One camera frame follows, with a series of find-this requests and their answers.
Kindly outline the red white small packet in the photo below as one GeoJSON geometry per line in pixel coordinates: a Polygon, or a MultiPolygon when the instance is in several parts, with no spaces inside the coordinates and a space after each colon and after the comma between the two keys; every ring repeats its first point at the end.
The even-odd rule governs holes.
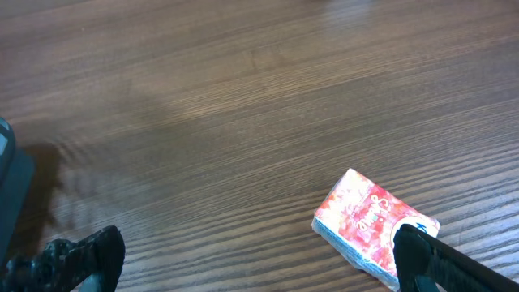
{"type": "Polygon", "coordinates": [[[349,169],[315,210],[312,229],[356,269],[399,290],[394,236],[404,224],[436,237],[440,223],[349,169]]]}

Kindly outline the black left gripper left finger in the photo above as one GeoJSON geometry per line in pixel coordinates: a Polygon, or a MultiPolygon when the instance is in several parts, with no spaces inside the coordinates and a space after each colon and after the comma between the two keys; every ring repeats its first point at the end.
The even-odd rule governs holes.
{"type": "Polygon", "coordinates": [[[114,292],[122,273],[126,247],[118,228],[109,225],[78,241],[55,239],[33,256],[8,261],[2,292],[114,292]]]}

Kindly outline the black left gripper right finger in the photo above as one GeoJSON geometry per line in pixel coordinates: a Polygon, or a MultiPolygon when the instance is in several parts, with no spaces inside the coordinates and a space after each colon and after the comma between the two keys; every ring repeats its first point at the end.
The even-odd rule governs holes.
{"type": "Polygon", "coordinates": [[[401,292],[518,292],[515,281],[411,225],[393,241],[401,292]]]}

